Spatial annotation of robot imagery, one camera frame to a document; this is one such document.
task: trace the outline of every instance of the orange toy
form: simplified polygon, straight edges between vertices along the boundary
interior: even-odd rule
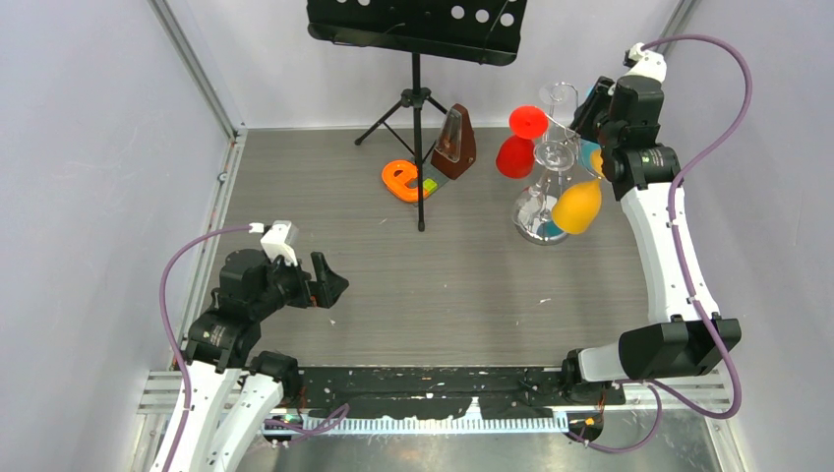
[[[410,204],[417,202],[417,187],[409,184],[417,180],[417,166],[407,160],[389,162],[383,168],[383,182],[398,199]],[[423,181],[423,198],[428,199],[438,189],[432,179]]]

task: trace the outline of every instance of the white wall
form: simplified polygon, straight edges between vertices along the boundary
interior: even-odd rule
[[[730,41],[753,73],[746,121],[685,187],[710,291],[723,315],[742,321],[734,426],[757,472],[831,469],[831,18],[827,0],[703,0],[687,29]],[[742,83],[720,49],[676,46],[662,141],[688,161],[736,116]]]
[[[213,74],[212,81],[229,87],[234,103],[228,107],[249,128],[369,126],[411,84],[407,53],[312,39],[303,0],[174,3],[178,16],[196,19],[205,37],[198,54],[216,63],[220,77]],[[617,73],[624,51],[657,37],[677,3],[530,0],[513,64],[427,57],[424,87],[447,106],[462,103],[476,124],[504,124],[516,106],[538,103],[538,90],[548,82],[590,87],[599,75]],[[431,109],[424,119],[440,123],[442,116]],[[410,120],[400,112],[390,122]]]
[[[228,144],[147,2],[0,5],[0,470],[123,470]]]

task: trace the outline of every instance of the black music stand tray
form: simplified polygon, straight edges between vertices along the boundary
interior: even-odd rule
[[[424,231],[423,133],[428,101],[447,110],[420,86],[420,55],[506,66],[515,60],[527,0],[307,0],[310,36],[333,44],[381,47],[411,53],[411,88],[354,144],[385,126],[414,155],[417,166],[417,229]],[[400,108],[414,109],[414,148],[386,120]]]

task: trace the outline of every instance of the gray wood tabletop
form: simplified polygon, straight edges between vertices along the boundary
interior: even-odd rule
[[[380,177],[407,150],[385,130],[356,147],[359,133],[247,138],[225,224],[290,219],[303,267],[312,271],[309,253],[322,251],[350,280],[330,310],[273,314],[254,353],[277,350],[304,366],[559,365],[570,349],[647,323],[634,236],[608,186],[586,233],[535,246],[509,219],[527,183],[495,167],[509,130],[478,129],[477,162],[426,201],[420,233],[416,207]],[[258,247],[252,235],[223,236],[211,286],[228,253]]]

